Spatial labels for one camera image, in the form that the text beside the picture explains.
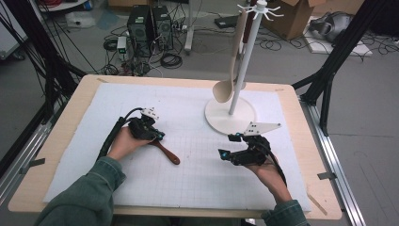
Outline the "person's left hand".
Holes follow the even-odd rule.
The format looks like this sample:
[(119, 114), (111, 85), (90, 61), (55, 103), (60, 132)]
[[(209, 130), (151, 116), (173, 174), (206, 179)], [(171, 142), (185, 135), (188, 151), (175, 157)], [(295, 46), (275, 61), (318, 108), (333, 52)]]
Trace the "person's left hand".
[(139, 147), (145, 146), (149, 143), (149, 140), (133, 137), (128, 127), (122, 127), (115, 137), (107, 156), (120, 161), (128, 154), (133, 153)]

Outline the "white low platform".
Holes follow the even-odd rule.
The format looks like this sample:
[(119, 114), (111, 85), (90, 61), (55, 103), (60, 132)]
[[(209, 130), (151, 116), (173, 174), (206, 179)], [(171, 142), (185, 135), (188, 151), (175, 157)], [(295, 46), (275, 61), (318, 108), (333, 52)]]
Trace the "white low platform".
[(41, 3), (38, 3), (38, 8), (40, 11), (60, 11), (69, 8), (82, 7), (88, 0), (77, 0), (76, 2), (67, 2), (66, 0), (62, 0), (62, 2), (57, 6), (44, 6)]

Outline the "white utensil rack with hooks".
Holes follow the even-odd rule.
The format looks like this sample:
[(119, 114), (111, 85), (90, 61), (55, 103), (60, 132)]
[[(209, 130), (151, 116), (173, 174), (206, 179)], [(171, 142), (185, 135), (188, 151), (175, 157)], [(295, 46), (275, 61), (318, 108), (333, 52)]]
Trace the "white utensil rack with hooks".
[(254, 12), (253, 24), (250, 30), (247, 50), (244, 56), (243, 65), (236, 82), (237, 74), (234, 74), (234, 88), (232, 97), (226, 103), (219, 103), (216, 99), (211, 100), (205, 106), (204, 114), (207, 122), (213, 129), (224, 135), (243, 133), (248, 125), (256, 122), (256, 111), (252, 104), (240, 97), (240, 92), (244, 89), (244, 79), (247, 72), (247, 66), (251, 57), (254, 41), (259, 30), (262, 17), (270, 20), (269, 15), (278, 17), (275, 13), (279, 7), (269, 8), (265, 0), (257, 0), (254, 7), (242, 7), (246, 11)]

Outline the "clear plastic bag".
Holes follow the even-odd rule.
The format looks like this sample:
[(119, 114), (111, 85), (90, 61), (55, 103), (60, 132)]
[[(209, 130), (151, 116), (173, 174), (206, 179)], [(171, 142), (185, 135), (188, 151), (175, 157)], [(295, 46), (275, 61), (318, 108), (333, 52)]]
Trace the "clear plastic bag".
[(69, 27), (89, 28), (95, 25), (95, 20), (88, 11), (75, 11), (65, 15)]

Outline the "aluminium table rail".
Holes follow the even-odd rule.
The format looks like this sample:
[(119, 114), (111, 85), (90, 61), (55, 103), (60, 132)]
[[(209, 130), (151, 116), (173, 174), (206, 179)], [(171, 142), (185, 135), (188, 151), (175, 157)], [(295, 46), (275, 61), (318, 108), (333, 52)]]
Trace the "aluminium table rail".
[(10, 193), (16, 189), (17, 184), (25, 176), (19, 173), (20, 168), (36, 160), (35, 157), (49, 137), (63, 109), (64, 105), (55, 105), (54, 113), (46, 118), (44, 106), (42, 106), (0, 160), (0, 206), (10, 197)]
[(307, 117), (310, 128), (315, 133), (316, 143), (319, 145), (322, 159), (327, 166), (326, 175), (333, 184), (334, 191), (338, 194), (341, 211), (351, 226), (367, 226), (333, 143), (330, 137), (324, 134), (319, 125), (320, 113), (317, 107), (304, 102), (300, 102), (300, 105)]

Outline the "person's right hand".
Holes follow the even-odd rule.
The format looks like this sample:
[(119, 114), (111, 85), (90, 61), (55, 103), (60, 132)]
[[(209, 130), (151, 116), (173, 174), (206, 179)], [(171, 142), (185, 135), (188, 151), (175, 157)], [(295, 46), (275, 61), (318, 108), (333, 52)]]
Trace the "person's right hand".
[(252, 171), (258, 179), (268, 188), (273, 195), (276, 204), (292, 200), (292, 196), (278, 173), (277, 167), (266, 160), (262, 165), (247, 165), (247, 169)]

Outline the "white grid mat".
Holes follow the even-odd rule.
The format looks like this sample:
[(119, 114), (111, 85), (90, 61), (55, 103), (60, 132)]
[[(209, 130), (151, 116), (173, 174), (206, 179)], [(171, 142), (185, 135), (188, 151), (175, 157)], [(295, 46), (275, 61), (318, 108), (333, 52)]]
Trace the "white grid mat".
[(163, 145), (181, 162), (172, 164), (153, 146), (139, 148), (121, 162), (127, 178), (114, 192), (116, 205), (273, 208), (273, 196), (251, 171), (220, 159), (220, 150), (241, 151), (246, 144), (229, 141), (207, 123), (204, 109), (212, 98), (209, 89), (101, 84), (59, 160), (44, 200), (49, 202), (89, 171), (119, 117), (151, 107), (159, 117), (155, 128), (166, 135)]

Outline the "black metal frame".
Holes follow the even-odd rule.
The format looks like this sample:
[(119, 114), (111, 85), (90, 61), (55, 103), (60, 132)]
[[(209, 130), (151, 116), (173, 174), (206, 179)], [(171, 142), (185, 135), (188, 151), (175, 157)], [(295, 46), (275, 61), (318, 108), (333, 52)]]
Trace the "black metal frame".
[(37, 76), (45, 80), (43, 94), (45, 101), (40, 110), (25, 127), (5, 156), (0, 160), (0, 178), (9, 169), (11, 163), (22, 150), (24, 142), (33, 134), (33, 130), (41, 123), (47, 122), (55, 114), (54, 105), (60, 97), (70, 98), (77, 89), (77, 81), (87, 73), (73, 66), (56, 49), (29, 0), (0, 0), (0, 7), (7, 6), (10, 14), (16, 19), (36, 52), (22, 40), (11, 22), (0, 14), (0, 23), (8, 33), (23, 47), (27, 53)]
[(328, 137), (327, 120), (333, 79), (370, 25), (392, 1), (364, 0), (322, 67), (316, 73), (292, 84), (294, 89), (309, 85), (307, 91), (300, 95), (300, 100), (307, 105), (316, 105), (317, 99), (323, 95), (319, 127), (326, 137)]

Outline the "closed cardboard box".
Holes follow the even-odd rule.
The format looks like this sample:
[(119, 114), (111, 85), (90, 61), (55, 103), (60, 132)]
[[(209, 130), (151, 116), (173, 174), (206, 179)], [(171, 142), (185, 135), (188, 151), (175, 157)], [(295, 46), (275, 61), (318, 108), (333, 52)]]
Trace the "closed cardboard box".
[(110, 7), (131, 7), (133, 5), (151, 5), (152, 0), (108, 0)]

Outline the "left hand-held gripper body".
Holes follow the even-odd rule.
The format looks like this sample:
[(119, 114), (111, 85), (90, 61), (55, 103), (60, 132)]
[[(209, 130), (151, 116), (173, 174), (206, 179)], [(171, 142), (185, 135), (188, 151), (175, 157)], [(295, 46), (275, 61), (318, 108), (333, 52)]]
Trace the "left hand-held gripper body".
[(154, 108), (143, 108), (140, 110), (141, 117), (128, 119), (128, 126), (134, 138), (154, 140), (160, 137), (160, 132), (153, 127), (159, 119)]

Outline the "dark brown wooden spoon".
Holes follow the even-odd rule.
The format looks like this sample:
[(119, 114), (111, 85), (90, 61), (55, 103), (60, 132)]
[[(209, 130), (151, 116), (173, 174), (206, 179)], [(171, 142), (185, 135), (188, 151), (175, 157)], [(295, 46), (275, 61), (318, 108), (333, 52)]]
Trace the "dark brown wooden spoon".
[(150, 145), (157, 147), (174, 165), (179, 165), (181, 163), (180, 158), (176, 154), (168, 150), (166, 147), (164, 147), (159, 140), (153, 140), (152, 142), (150, 142)]

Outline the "white device with green display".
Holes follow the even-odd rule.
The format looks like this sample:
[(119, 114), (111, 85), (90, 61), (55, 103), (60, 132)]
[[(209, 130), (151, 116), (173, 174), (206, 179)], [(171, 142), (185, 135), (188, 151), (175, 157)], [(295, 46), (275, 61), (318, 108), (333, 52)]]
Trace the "white device with green display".
[(122, 61), (125, 61), (127, 58), (126, 41), (127, 41), (127, 39), (125, 37), (118, 37), (117, 51), (118, 51), (119, 57)]

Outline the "large open cardboard box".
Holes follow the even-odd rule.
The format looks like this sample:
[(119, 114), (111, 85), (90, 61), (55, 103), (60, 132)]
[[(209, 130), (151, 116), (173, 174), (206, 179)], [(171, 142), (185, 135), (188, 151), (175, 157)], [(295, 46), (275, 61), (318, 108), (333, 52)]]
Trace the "large open cardboard box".
[(279, 9), (276, 14), (269, 15), (270, 20), (263, 18), (262, 25), (269, 31), (285, 40), (291, 40), (302, 35), (308, 20), (316, 6), (325, 4), (326, 0), (267, 0), (269, 8)]

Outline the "white floor board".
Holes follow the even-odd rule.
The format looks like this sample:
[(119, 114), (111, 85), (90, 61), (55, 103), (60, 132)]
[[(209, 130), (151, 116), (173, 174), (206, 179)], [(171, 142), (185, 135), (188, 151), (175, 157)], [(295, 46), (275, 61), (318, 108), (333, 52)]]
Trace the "white floor board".
[[(306, 42), (308, 48), (313, 54), (331, 54), (333, 47), (332, 43), (327, 41), (325, 38), (320, 36), (318, 33), (305, 31), (303, 33), (304, 41)], [(362, 42), (359, 41), (354, 47), (351, 56), (369, 57), (373, 53), (372, 51)]]

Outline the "beige ladle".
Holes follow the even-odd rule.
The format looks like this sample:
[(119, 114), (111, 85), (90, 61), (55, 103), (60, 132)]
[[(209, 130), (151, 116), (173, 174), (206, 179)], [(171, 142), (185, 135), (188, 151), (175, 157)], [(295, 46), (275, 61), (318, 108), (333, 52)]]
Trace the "beige ladle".
[(232, 42), (229, 78), (227, 80), (219, 81), (213, 86), (214, 97), (219, 103), (226, 103), (232, 97), (234, 88), (235, 62), (239, 50), (240, 41), (245, 31), (246, 20), (247, 11), (245, 9), (242, 9), (237, 19), (235, 34)]

